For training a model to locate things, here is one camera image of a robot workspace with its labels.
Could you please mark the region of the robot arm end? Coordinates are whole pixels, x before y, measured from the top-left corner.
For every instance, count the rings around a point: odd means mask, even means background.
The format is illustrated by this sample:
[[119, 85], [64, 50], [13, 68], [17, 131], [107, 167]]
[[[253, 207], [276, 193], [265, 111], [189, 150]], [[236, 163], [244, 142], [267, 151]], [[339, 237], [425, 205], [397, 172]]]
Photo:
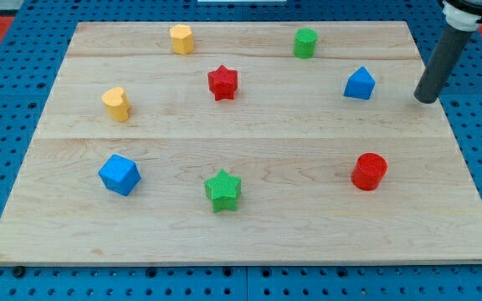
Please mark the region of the robot arm end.
[[460, 31], [473, 32], [482, 24], [482, 0], [439, 0], [446, 22]]

